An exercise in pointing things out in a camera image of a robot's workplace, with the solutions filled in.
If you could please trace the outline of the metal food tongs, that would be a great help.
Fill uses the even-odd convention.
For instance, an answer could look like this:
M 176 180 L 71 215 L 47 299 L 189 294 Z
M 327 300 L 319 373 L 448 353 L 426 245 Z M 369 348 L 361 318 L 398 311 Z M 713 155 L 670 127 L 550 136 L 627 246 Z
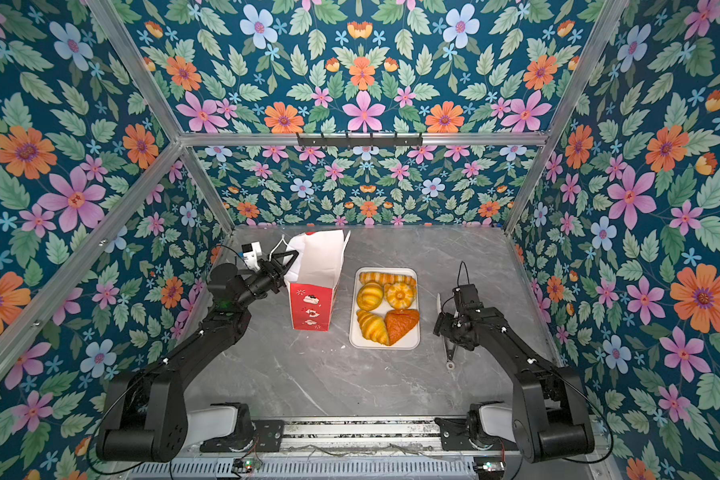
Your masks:
M 434 327 L 434 334 L 442 339 L 444 351 L 445 351 L 445 365 L 448 370 L 455 369 L 454 356 L 456 352 L 456 345 L 453 344 L 443 333 L 443 328 L 446 326 L 446 321 L 449 319 L 449 313 L 445 311 L 445 304 L 448 300 L 443 301 L 441 295 L 436 296 L 437 300 L 437 319 Z

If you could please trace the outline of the red and white paper bag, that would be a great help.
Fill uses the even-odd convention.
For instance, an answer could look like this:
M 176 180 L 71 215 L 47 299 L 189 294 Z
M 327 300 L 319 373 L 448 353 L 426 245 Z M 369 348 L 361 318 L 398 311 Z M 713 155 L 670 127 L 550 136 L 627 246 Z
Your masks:
M 282 253 L 297 253 L 285 275 L 293 329 L 329 331 L 350 233 L 312 231 L 294 236 L 282 234 L 281 239 Z

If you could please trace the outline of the orange triangular fake pastry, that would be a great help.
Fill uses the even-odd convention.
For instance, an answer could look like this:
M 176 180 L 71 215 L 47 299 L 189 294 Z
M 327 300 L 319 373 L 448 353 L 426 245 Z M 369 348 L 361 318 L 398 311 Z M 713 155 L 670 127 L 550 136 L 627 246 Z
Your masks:
M 388 345 L 392 346 L 418 325 L 420 313 L 415 309 L 390 310 L 384 321 L 389 338 Z

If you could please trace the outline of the round ring fake bread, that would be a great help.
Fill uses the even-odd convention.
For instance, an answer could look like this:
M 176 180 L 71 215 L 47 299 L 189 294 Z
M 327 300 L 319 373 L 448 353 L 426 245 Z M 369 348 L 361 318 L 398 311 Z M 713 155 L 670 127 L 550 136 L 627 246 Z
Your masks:
M 415 287 L 404 282 L 396 282 L 385 287 L 386 302 L 394 310 L 409 309 L 415 300 Z

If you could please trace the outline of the round yellow fake bun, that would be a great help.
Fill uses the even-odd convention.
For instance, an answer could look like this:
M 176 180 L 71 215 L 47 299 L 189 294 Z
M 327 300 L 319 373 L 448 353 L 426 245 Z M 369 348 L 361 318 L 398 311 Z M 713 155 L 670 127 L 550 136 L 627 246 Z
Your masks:
M 384 288 L 377 282 L 364 284 L 357 293 L 356 304 L 364 311 L 371 312 L 377 309 L 385 298 Z

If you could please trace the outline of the curved croissant fake bread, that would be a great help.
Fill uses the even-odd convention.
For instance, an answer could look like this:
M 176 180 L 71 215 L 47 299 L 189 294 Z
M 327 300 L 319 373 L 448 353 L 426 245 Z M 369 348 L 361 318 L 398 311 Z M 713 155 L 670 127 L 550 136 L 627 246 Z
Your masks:
M 372 312 L 359 310 L 357 322 L 364 339 L 383 346 L 390 346 L 390 337 L 382 317 Z

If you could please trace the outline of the long yellow fake bread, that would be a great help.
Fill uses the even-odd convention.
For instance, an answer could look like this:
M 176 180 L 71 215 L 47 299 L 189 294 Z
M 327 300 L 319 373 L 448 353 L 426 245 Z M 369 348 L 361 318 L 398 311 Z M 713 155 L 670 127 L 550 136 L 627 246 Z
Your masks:
M 378 283 L 381 286 L 387 286 L 396 283 L 402 283 L 412 287 L 415 287 L 417 285 L 416 279 L 410 275 L 377 271 L 362 272 L 359 275 L 359 280 L 362 285 L 366 285 L 370 282 Z

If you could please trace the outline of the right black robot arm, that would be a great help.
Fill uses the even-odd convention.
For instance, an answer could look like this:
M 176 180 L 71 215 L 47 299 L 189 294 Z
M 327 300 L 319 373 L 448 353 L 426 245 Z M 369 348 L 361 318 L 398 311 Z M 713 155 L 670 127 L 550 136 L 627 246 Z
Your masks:
M 474 285 L 455 287 L 453 302 L 453 313 L 438 314 L 434 334 L 468 351 L 487 350 L 512 382 L 510 403 L 470 407 L 469 441 L 484 447 L 507 440 L 530 463 L 592 453 L 595 435 L 578 375 L 536 353 L 503 313 L 482 304 Z

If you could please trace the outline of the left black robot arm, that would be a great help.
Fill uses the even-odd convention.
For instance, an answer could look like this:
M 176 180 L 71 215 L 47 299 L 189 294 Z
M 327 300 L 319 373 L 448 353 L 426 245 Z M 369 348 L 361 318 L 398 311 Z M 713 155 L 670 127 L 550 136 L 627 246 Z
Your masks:
M 185 390 L 221 353 L 244 336 L 251 304 L 286 286 L 298 259 L 294 250 L 274 253 L 251 271 L 233 263 L 215 266 L 207 282 L 212 305 L 197 330 L 165 357 L 109 384 L 98 428 L 96 454 L 103 461 L 169 462 L 185 447 L 216 438 L 247 445 L 253 425 L 247 408 L 224 403 L 188 411 Z

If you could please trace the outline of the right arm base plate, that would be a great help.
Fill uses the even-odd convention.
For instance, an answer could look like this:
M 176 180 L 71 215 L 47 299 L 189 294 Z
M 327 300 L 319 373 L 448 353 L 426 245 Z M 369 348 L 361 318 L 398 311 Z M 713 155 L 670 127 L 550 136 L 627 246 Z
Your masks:
M 441 448 L 445 451 L 510 451 L 517 445 L 510 440 L 488 435 L 477 420 L 467 417 L 436 417 Z

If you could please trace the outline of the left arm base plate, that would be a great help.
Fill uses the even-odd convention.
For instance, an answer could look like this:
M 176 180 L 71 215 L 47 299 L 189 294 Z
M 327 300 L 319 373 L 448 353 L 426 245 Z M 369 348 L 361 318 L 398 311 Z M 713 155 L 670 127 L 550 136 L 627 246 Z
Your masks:
M 276 453 L 284 439 L 283 420 L 251 420 L 244 426 L 236 426 L 232 434 L 203 442 L 203 453 Z

